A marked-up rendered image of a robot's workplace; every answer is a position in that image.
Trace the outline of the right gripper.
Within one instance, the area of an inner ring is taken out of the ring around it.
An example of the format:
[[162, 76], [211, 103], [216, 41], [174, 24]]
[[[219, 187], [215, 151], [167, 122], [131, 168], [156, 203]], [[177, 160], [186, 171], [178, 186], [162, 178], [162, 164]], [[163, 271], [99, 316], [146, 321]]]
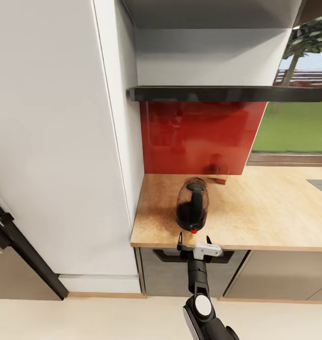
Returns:
[[[209, 236], [207, 236], [207, 243], [211, 245]], [[203, 259], [195, 259], [192, 247], [183, 245], [182, 241], [178, 241], [177, 250], [180, 251], [180, 258], [187, 259], [188, 261], [188, 272], [201, 271], [207, 273], [206, 263], [210, 263], [212, 256], [204, 255]]]

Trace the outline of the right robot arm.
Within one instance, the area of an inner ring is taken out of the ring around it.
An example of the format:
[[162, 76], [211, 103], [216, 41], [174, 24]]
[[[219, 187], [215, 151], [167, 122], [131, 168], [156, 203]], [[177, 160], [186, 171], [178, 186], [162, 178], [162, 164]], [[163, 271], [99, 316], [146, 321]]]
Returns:
[[224, 326], [216, 317], [209, 295], [206, 263], [219, 256], [222, 248], [212, 244], [207, 236], [207, 243], [196, 242], [194, 248], [179, 240], [177, 250], [180, 258], [188, 261], [188, 289], [193, 296], [183, 306], [183, 314], [193, 340], [240, 340], [230, 326]]

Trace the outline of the electric kettle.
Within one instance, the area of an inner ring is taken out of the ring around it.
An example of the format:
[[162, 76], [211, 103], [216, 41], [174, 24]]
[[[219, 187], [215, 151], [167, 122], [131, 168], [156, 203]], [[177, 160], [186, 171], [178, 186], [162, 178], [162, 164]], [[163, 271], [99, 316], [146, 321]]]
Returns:
[[191, 231], [203, 229], [209, 209], [207, 184], [200, 178], [189, 178], [182, 186], [176, 204], [175, 220]]

